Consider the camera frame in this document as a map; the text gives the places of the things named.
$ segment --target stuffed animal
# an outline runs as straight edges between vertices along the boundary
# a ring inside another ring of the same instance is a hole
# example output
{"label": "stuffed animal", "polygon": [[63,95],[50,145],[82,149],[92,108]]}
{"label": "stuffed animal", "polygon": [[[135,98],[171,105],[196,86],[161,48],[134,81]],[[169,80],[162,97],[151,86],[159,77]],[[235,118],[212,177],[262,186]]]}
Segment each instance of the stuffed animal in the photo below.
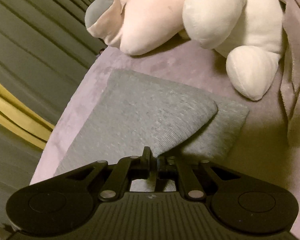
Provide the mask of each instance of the stuffed animal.
{"label": "stuffed animal", "polygon": [[176,33],[226,57],[234,88],[259,100],[283,53],[279,0],[95,0],[88,32],[128,55],[141,55]]}

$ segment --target metal rivet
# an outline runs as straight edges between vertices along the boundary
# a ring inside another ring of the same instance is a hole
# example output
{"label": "metal rivet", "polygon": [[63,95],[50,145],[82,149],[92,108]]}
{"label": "metal rivet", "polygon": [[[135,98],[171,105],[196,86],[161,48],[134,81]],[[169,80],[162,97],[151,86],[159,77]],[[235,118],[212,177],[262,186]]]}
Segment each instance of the metal rivet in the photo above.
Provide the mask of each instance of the metal rivet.
{"label": "metal rivet", "polygon": [[202,198],[204,193],[201,190],[191,190],[189,191],[188,196],[191,198]]}
{"label": "metal rivet", "polygon": [[169,164],[169,165],[174,165],[175,164],[175,156],[170,156],[170,157],[168,157],[167,158],[167,163]]}
{"label": "metal rivet", "polygon": [[102,198],[113,198],[115,195],[116,193],[113,190],[104,190],[100,193]]}

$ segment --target gray folded cloth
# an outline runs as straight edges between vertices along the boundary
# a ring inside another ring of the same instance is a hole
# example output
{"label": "gray folded cloth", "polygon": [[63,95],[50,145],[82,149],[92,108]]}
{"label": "gray folded cloth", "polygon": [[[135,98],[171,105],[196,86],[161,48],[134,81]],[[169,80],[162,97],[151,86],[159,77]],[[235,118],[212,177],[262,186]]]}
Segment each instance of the gray folded cloth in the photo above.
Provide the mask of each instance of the gray folded cloth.
{"label": "gray folded cloth", "polygon": [[[200,158],[222,156],[247,114],[247,107],[239,103],[188,85],[114,70],[55,175],[97,160],[117,163],[141,155],[144,146],[155,157],[176,147]],[[153,189],[154,183],[146,187]]]}

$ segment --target white plush toy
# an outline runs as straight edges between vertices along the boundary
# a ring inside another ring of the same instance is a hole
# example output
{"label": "white plush toy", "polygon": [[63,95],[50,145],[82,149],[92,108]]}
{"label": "white plush toy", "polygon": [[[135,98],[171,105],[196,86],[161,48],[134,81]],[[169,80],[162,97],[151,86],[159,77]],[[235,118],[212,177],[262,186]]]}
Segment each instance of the white plush toy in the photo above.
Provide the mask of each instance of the white plush toy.
{"label": "white plush toy", "polygon": [[95,0],[86,12],[91,35],[128,55],[141,55],[176,33],[227,58],[233,86],[259,100],[283,53],[279,0]]}

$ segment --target black plastic mount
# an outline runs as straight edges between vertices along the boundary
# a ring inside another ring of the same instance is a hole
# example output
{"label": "black plastic mount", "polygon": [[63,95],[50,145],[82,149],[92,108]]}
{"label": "black plastic mount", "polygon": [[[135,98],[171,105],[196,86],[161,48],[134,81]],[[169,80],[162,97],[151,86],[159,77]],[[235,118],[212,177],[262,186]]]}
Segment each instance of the black plastic mount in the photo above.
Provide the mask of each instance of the black plastic mount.
{"label": "black plastic mount", "polygon": [[[159,181],[164,179],[175,181],[177,191],[155,192],[150,195],[129,192],[134,179],[148,179],[151,171],[157,172]],[[138,210],[144,206],[151,208],[147,208],[144,212],[140,211],[139,214]],[[40,237],[74,239],[73,234],[77,235],[87,225],[95,228],[96,235],[91,235],[91,238],[85,236],[85,239],[106,239],[101,238],[97,227],[103,223],[111,224],[111,221],[120,220],[118,217],[121,213],[123,221],[125,214],[134,217],[133,220],[129,220],[133,222],[125,226],[126,230],[130,230],[127,228],[129,226],[135,228],[135,224],[141,227],[143,217],[148,216],[152,217],[151,221],[161,220],[163,224],[168,223],[168,220],[170,222],[175,220],[177,223],[183,219],[182,216],[187,217],[188,222],[191,219],[198,221],[205,217],[207,226],[217,223],[217,227],[223,228],[228,235],[236,234],[237,238],[242,236],[244,239],[247,237],[256,239],[258,236],[258,239],[268,237],[275,239],[275,235],[287,234],[285,235],[287,239],[295,239],[289,231],[298,215],[298,202],[289,191],[281,187],[215,163],[203,160],[190,165],[176,156],[168,158],[159,156],[155,159],[151,155],[150,148],[145,147],[141,157],[125,157],[114,165],[108,165],[106,161],[97,161],[25,187],[10,197],[6,212],[11,222],[20,230],[12,236],[13,240],[40,239]],[[180,228],[185,227],[185,220],[182,221],[183,226],[176,226],[176,229],[181,230]],[[124,222],[118,221],[114,225],[123,224]],[[207,236],[205,235],[207,232],[203,230],[200,235],[200,227],[205,227],[205,224],[197,226],[197,231],[192,230],[191,234],[197,232],[192,239],[206,239],[204,237]],[[118,233],[118,238],[109,235],[109,239],[120,239],[122,234]],[[170,237],[171,234],[161,235],[161,239]],[[222,234],[211,239],[223,239],[221,237]]]}

